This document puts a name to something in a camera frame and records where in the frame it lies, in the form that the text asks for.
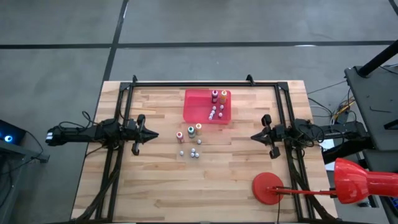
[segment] red plastic tray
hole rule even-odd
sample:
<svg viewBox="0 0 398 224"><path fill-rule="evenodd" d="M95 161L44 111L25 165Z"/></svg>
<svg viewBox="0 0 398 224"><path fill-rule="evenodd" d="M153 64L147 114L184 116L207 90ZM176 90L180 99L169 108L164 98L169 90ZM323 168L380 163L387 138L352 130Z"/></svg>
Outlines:
<svg viewBox="0 0 398 224"><path fill-rule="evenodd" d="M217 103L211 102L212 91L198 89L185 90L183 117L187 123L228 124L231 121L231 92L227 90L224 109L220 111L220 95L223 90L217 90ZM213 106L217 107L216 114L212 120L209 120L209 114ZM220 112L223 114L221 118L218 117Z"/></svg>

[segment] black equipment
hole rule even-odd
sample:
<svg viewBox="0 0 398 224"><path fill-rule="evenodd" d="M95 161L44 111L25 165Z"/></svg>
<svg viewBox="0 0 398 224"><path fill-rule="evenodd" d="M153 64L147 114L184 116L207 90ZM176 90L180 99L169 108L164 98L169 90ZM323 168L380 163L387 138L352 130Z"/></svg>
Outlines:
<svg viewBox="0 0 398 224"><path fill-rule="evenodd" d="M49 146L61 146L67 142L100 142L108 149L117 149L121 141L135 140L131 151L138 156L139 143L144 144L158 135L145 128L145 115L140 114L137 121L130 119L127 127L123 127L114 118L106 119L89 128L63 128L58 125L48 130L45 142Z"/></svg>
<svg viewBox="0 0 398 224"><path fill-rule="evenodd" d="M312 147L315 145L314 141L321 143L325 139L348 139L349 141L323 152L323 160L326 164L333 162L338 157L345 157L355 153L358 147L353 147L352 144L369 143L369 136L363 124L357 121L347 122L346 124L317 126L309 120L294 119L292 125L287 128L283 124L277 124L271 128L271 122L271 116L265 114L261 119L264 128L260 133L251 136L252 140L271 146L269 153L271 159L280 156L279 148L275 146L275 142L281 142L285 139L290 141L293 149Z"/></svg>

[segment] black metal frame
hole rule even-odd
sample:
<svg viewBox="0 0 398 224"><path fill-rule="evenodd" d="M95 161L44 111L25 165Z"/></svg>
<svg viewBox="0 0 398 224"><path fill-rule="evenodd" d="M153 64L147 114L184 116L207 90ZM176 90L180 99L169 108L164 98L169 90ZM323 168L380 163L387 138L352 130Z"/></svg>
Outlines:
<svg viewBox="0 0 398 224"><path fill-rule="evenodd" d="M294 112L293 106L290 99L289 86L287 82L255 82L251 75L248 75L246 81L243 82L139 82L137 81L136 76L133 76L132 82L122 82L119 86L119 94L118 100L116 103L116 109L114 118L119 119L121 114L121 103L123 99L123 94L126 90L127 93L127 102L126 109L124 110L124 121L123 126L127 125L127 121L129 119L130 107L132 103L132 94L134 87L156 87L156 86L202 86L202 87L211 87L211 86L228 86L228 87L271 87L275 90L277 107L279 112L280 122L287 128L287 123L285 120L284 109L282 106L282 97L280 92L283 91L285 95L287 111L289 114L289 119L293 121ZM290 173L290 181L292 183L292 189L298 189L298 185L303 190L310 190L308 186L307 173L304 166L303 155L301 154L301 150L294 150L292 144L289 139L284 140L285 151L287 155L287 165ZM119 174L121 171L121 162L124 150L124 142L120 142L120 147L117 148L117 157L116 163L112 170L112 173L109 175L112 155L114 149L108 149L108 153L106 155L103 178L101 181L101 188L93 202L88 206L85 212L78 218L70 220L69 222L64 223L111 223L113 221L114 215L114 206L116 203L116 194L118 191L118 182L119 182ZM295 167L292 153L296 151L297 161L298 161L298 170ZM109 190L112 185L111 195L109 200L109 209L106 218L103 218L102 210L104 204L104 196L106 192ZM320 204L320 202L313 196L307 195L305 197L306 207L308 211L308 218L303 216L302 205L300 201L300 197L298 195L293 195L295 211L297 214L297 220L299 223L354 223L354 222L344 222L338 218L331 216ZM314 209L319 213L322 219L315 218Z"/></svg>

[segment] electronic device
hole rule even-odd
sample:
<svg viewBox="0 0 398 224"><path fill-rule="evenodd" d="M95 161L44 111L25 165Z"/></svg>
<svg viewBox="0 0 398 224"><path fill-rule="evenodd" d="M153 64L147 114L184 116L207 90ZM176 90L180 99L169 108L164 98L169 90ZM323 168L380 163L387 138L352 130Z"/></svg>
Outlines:
<svg viewBox="0 0 398 224"><path fill-rule="evenodd" d="M0 140L20 146L26 131L0 120Z"/></svg>

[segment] concrete floor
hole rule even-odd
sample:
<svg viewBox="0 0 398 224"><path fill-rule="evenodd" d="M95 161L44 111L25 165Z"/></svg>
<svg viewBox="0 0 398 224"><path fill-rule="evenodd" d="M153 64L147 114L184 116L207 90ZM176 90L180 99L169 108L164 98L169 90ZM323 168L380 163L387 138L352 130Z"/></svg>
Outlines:
<svg viewBox="0 0 398 224"><path fill-rule="evenodd" d="M0 44L110 44L121 4L0 0ZM395 40L397 23L387 0L130 0L119 42ZM110 80L133 74L139 80L242 80L251 74L256 80L304 80L312 91L344 80L345 68L385 47L119 49ZM43 145L59 122L84 123L82 110L95 113L108 55L109 49L0 50L0 101L7 105L0 118L31 131ZM335 109L347 92L344 83L311 97ZM313 114L325 112L314 108ZM29 165L13 223L69 219L86 144L44 148L49 163ZM386 222L380 208L337 209L344 220Z"/></svg>

